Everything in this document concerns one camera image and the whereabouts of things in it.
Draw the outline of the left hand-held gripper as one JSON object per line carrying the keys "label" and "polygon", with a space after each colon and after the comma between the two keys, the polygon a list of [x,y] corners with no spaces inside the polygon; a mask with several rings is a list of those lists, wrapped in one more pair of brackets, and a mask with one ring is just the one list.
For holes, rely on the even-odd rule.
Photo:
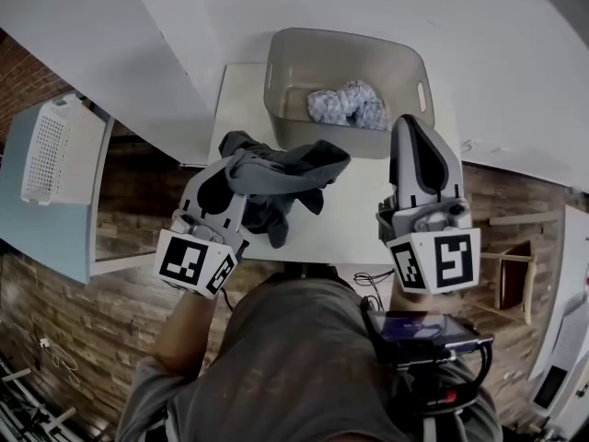
{"label": "left hand-held gripper", "polygon": [[168,229],[160,232],[155,277],[201,297],[216,297],[249,242],[240,229],[247,197],[234,193],[225,168],[207,168],[186,185]]}

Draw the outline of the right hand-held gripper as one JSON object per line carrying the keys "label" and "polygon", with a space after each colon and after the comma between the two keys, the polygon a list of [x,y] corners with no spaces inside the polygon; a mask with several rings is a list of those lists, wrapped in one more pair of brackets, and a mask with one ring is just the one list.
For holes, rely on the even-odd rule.
{"label": "right hand-held gripper", "polygon": [[479,283],[480,230],[462,193],[461,164],[444,138],[412,115],[391,133],[393,196],[378,206],[378,236],[404,292],[438,295]]}

